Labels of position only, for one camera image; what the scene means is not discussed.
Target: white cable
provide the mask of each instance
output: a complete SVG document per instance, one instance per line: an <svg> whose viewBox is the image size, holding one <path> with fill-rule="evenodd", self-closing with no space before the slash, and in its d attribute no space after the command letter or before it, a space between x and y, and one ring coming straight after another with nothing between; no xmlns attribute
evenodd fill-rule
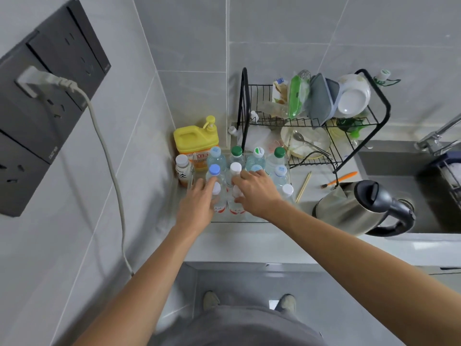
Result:
<svg viewBox="0 0 461 346"><path fill-rule="evenodd" d="M88 104L89 115L91 117L91 121L93 122L93 126L95 127L96 134L98 135L99 141L102 145L102 150L104 151L104 155L106 156L107 166L109 167L109 173L111 174L112 182L114 184L115 193L117 195L117 202L118 202L118 210L120 212L120 220L122 222L122 255L125 260L126 267L130 271L131 276L134 276L135 273L131 268L128 259L126 258L125 254L125 233L126 233L126 226L125 226L125 212L123 209L123 202L122 202L122 194L120 192L120 187L118 186L117 177L115 176L115 172L112 166L111 157L109 152L107 151L107 145L102 138L101 130L99 129L98 122L96 121L95 111L93 109L93 105L89 97L86 93L78 87L77 83L72 80L65 79L63 77L57 77L51 73L47 73L44 71L39 71L37 68L30 66L27 68L16 80L16 83L32 98L36 98L39 95L46 95L41 89L41 86L58 86L60 88L69 89L72 92L78 92L82 97L86 100Z"/></svg>

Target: shoe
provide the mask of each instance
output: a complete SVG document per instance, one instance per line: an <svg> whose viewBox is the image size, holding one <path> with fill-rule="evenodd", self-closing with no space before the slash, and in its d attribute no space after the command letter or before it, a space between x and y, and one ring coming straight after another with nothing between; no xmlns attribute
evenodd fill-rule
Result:
<svg viewBox="0 0 461 346"><path fill-rule="evenodd" d="M280 311L281 309L286 309L287 311L295 314L296 313L295 297L290 294L285 294L284 296L282 296L275 310Z"/></svg>
<svg viewBox="0 0 461 346"><path fill-rule="evenodd" d="M213 307L219 306L221 302L213 291L207 291L203 296L203 310L208 311Z"/></svg>

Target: electric kettle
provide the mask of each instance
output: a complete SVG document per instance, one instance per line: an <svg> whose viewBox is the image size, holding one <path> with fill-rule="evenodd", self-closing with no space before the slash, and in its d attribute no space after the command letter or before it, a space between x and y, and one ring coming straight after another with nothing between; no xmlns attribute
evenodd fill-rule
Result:
<svg viewBox="0 0 461 346"><path fill-rule="evenodd" d="M416 219L412 209L371 180L340 183L315 205L312 215L354 236L366 233L377 237L407 232ZM398 222L393 226L380 227L388 216Z"/></svg>

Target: yellow detergent jug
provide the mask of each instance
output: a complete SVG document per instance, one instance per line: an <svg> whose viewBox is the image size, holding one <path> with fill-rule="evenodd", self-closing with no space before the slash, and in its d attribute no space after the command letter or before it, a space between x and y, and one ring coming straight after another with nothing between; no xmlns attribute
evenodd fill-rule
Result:
<svg viewBox="0 0 461 346"><path fill-rule="evenodd" d="M206 124L203 128L198 126L180 127L173 133L176 142L176 148L181 154L186 154L193 160L194 167L198 171L206 170L206 159L211 148L219 144L218 131L214 122L214 116L206 117Z"/></svg>

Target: electrical outlet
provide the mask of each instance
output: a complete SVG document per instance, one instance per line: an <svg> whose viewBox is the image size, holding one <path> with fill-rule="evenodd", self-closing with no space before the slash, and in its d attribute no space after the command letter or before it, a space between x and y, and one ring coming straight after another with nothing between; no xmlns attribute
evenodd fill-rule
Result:
<svg viewBox="0 0 461 346"><path fill-rule="evenodd" d="M0 214L20 216L49 164L0 132Z"/></svg>
<svg viewBox="0 0 461 346"><path fill-rule="evenodd" d="M76 22L74 14L79 17L81 26ZM37 34L27 44L49 72L75 81L92 98L107 71L103 70L95 56L95 53L100 53L96 51L99 41L88 19L86 16L82 17L82 14L85 15L80 2L71 0L37 27ZM96 50L89 46L86 37L92 39ZM108 60L103 65L107 70L110 68ZM69 95L81 110L85 110L86 102L81 95Z"/></svg>
<svg viewBox="0 0 461 346"><path fill-rule="evenodd" d="M26 41L0 59L0 130L50 164L82 111L58 88L50 87L44 99L34 99L16 85L30 65L46 71Z"/></svg>

